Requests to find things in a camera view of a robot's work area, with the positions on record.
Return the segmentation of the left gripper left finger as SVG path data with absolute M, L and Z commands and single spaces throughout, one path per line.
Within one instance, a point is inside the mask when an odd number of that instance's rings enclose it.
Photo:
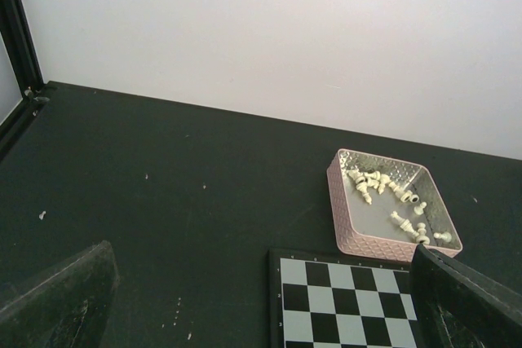
M 2 347 L 99 347 L 119 273 L 104 240 L 25 282 L 1 286 Z

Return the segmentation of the black and grey chessboard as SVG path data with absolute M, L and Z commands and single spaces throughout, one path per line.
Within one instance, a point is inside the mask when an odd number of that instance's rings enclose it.
M 268 252 L 272 347 L 424 347 L 409 264 Z

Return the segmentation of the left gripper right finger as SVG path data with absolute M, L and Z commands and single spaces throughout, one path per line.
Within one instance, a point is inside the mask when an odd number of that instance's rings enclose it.
M 521 296 L 504 285 L 422 244 L 409 285 L 426 347 L 521 346 Z

